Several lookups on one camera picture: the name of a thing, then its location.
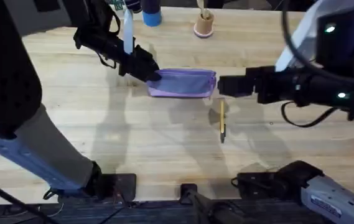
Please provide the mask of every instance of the white sticker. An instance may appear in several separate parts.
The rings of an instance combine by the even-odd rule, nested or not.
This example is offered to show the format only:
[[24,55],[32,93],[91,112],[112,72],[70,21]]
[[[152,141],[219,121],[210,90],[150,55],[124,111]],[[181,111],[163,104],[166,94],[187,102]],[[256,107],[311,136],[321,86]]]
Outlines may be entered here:
[[322,209],[328,211],[329,213],[331,213],[332,215],[335,215],[338,218],[341,218],[342,216],[342,212],[340,209],[338,209],[336,206],[331,205],[327,202],[325,202],[324,200],[311,195],[311,202],[319,207],[321,207]]

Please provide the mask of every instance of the blue object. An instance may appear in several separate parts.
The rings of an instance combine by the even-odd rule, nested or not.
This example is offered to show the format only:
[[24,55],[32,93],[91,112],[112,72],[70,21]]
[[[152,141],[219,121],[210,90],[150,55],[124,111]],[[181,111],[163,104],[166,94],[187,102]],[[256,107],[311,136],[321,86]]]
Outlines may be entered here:
[[144,18],[145,25],[150,27],[158,26],[162,22],[162,13],[160,11],[154,14],[142,12],[142,16]]
[[147,26],[158,26],[162,22],[160,0],[141,0],[142,16]]

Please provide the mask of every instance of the wooden tabletop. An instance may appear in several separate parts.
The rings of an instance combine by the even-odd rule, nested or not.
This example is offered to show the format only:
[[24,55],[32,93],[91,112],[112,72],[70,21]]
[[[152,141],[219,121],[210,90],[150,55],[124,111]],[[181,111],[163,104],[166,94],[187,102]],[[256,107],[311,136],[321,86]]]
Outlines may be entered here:
[[[135,15],[137,42],[161,68],[208,68],[218,75],[273,65],[282,52],[279,12],[213,10],[209,39],[193,34],[198,12],[163,7],[159,27],[146,27]],[[301,17],[292,13],[292,26]],[[230,184],[237,173],[276,170],[298,159],[354,191],[354,122],[345,113],[300,129],[283,121],[280,103],[227,98],[227,137],[221,144],[217,92],[210,100],[151,98],[142,83],[118,77],[92,51],[75,49],[74,32],[63,28],[24,38],[42,81],[43,103],[61,132],[103,172],[137,174],[137,200],[177,199],[182,183],[198,184],[210,198],[237,198]],[[292,107],[288,113],[305,123],[324,110]],[[2,157],[0,188],[26,203],[56,202],[42,200],[48,190],[43,180]]]

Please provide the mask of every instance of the purple pencil case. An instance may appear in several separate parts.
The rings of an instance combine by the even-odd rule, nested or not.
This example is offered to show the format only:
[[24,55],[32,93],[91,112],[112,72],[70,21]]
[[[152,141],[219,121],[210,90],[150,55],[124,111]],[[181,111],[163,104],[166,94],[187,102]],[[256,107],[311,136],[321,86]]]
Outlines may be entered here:
[[215,72],[204,69],[162,69],[156,71],[162,78],[147,81],[151,96],[178,98],[210,97],[217,83]]

